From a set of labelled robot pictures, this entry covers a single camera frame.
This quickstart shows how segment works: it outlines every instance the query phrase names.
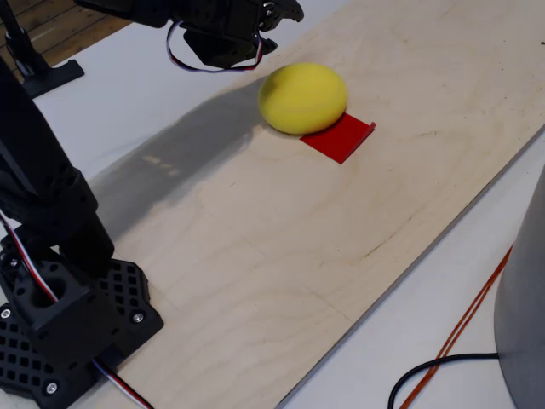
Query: white surface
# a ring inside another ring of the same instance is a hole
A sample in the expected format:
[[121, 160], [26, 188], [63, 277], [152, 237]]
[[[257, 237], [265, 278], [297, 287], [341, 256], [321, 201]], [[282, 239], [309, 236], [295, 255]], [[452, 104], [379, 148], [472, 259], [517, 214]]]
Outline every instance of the white surface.
[[[347, 0], [300, 3], [306, 13], [303, 23], [285, 21], [271, 33], [279, 47], [294, 42]], [[169, 62], [165, 36], [166, 28], [128, 26], [76, 56], [86, 71], [83, 78], [35, 100], [73, 164], [87, 177], [243, 75], [184, 72]], [[437, 354], [514, 240], [542, 168], [544, 139], [372, 314], [289, 409], [386, 407], [398, 378]], [[487, 243], [489, 250], [479, 251], [477, 243]], [[495, 293], [496, 287], [452, 353], [495, 350]], [[398, 405], [416, 382], [403, 389]], [[414, 407], [512, 409], [513, 403], [499, 365], [480, 362], [442, 368]]]
[[[288, 46], [348, 0], [301, 0], [305, 19], [284, 20], [266, 33], [278, 48]], [[57, 135], [72, 164], [90, 178], [156, 135], [198, 104], [244, 75], [205, 74], [174, 66], [163, 29], [132, 24], [73, 58], [85, 75], [34, 101]], [[180, 43], [179, 30], [173, 45]], [[176, 47], [194, 61], [189, 48]]]
[[[386, 408], [394, 384], [435, 358], [514, 242], [544, 162], [541, 135], [285, 408]], [[451, 354], [496, 352], [497, 282]], [[422, 376], [405, 385], [395, 407]], [[515, 408], [497, 361], [443, 366], [412, 407]]]

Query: yellow ball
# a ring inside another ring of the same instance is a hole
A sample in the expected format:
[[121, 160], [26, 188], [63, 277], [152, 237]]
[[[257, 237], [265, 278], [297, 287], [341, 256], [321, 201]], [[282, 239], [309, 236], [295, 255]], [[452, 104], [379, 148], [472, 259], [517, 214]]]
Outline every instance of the yellow ball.
[[286, 134], [305, 135], [334, 124], [347, 108], [348, 90], [327, 66], [302, 62], [273, 72], [259, 90], [263, 118]]

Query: gray cylinder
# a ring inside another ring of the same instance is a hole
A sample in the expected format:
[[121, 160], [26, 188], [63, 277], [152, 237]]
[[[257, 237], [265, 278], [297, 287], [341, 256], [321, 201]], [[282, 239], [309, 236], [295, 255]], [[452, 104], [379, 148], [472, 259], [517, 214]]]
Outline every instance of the gray cylinder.
[[544, 316], [545, 170], [503, 272], [494, 310], [503, 377], [519, 409], [545, 407]]

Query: red plastic piece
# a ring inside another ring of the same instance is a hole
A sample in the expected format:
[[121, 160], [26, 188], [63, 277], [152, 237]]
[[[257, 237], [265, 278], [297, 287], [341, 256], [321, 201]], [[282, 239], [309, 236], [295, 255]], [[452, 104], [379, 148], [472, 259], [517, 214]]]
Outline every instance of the red plastic piece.
[[341, 119], [327, 130], [305, 135], [301, 140], [328, 158], [342, 164], [367, 139], [375, 127], [374, 122], [368, 125], [344, 113]]

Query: wooden board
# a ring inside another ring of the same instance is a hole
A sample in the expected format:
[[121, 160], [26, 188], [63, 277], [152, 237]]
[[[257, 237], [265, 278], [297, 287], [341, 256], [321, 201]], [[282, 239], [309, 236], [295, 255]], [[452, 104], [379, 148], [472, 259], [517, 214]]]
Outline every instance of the wooden board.
[[[166, 323], [122, 377], [157, 408], [274, 407], [545, 122], [544, 12], [356, 0], [96, 178]], [[297, 61], [377, 123], [343, 165], [257, 112], [261, 78]], [[105, 384], [80, 407], [132, 404]]]
[[[34, 48], [51, 66], [130, 24], [78, 7], [73, 0], [12, 0], [9, 3], [20, 26], [29, 33]], [[0, 24], [0, 57], [20, 79], [5, 47], [4, 33], [5, 27]]]

